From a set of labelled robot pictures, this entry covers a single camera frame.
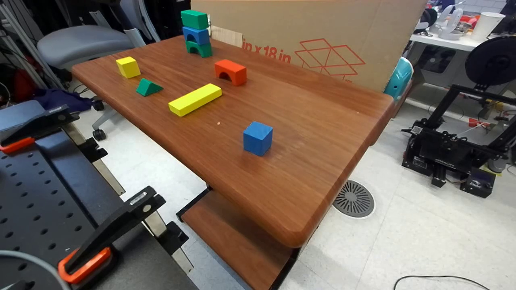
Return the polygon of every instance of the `gray chair seat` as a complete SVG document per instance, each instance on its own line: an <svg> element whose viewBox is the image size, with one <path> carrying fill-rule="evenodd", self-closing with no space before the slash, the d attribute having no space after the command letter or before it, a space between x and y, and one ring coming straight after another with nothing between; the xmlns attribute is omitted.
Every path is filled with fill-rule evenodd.
<svg viewBox="0 0 516 290"><path fill-rule="evenodd" d="M38 51L43 59L59 69L89 58L132 48L134 45L126 34L96 25L61 29L38 41Z"/></svg>

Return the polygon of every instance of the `white desk surface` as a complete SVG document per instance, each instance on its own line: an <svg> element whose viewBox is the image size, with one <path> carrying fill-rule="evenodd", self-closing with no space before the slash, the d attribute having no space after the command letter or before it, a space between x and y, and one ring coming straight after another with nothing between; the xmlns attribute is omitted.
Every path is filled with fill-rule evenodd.
<svg viewBox="0 0 516 290"><path fill-rule="evenodd" d="M466 34L465 36L461 37L459 40L446 40L439 38L437 34L429 32L428 34L432 35L432 37L429 36L422 36L418 34L413 34L410 37L410 40L426 43L426 44L433 44L433 45L439 45L448 47L450 49L456 49L461 51L472 51L475 47L477 47L479 44L481 44L483 41L479 40L473 40L469 38L470 33Z"/></svg>

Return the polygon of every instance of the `floor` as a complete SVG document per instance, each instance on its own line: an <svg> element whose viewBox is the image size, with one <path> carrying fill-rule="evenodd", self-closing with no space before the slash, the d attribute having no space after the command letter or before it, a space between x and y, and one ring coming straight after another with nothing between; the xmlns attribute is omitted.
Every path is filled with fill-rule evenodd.
<svg viewBox="0 0 516 290"><path fill-rule="evenodd" d="M76 125L91 137L94 110ZM492 290L516 284L516 177L504 171L487 199L466 194L456 185L430 185L430 179L400 165L408 136L400 129L428 113L405 105L370 147L350 179L370 189L375 211L367 218L348 218L330 209L312 236L281 290L384 290L405 275L457 275ZM464 122L449 121L454 132ZM104 163L128 198L146 185L167 203L159 213L190 237L183 246L194 269L189 277L200 290L248 289L244 282L175 213L199 194L205 183L121 116L102 126L100 142L109 155ZM483 129L470 131L481 138ZM406 279L398 290L478 289L446 279Z"/></svg>

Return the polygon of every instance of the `cardboard box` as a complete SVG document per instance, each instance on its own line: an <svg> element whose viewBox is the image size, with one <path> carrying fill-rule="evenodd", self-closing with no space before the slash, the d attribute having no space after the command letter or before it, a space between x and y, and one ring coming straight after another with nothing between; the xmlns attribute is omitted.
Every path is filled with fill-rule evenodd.
<svg viewBox="0 0 516 290"><path fill-rule="evenodd" d="M383 91L426 0L191 0L242 48Z"/></svg>

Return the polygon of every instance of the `green triangular block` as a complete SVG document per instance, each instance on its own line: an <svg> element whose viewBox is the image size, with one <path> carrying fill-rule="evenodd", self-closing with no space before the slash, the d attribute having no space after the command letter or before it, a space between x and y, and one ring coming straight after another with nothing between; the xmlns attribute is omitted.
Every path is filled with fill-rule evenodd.
<svg viewBox="0 0 516 290"><path fill-rule="evenodd" d="M141 79L140 84L138 85L138 88L136 89L136 91L143 96L148 96L150 94L159 92L161 90L163 90L162 87L158 86L157 84L151 82L150 80L148 80L146 78Z"/></svg>

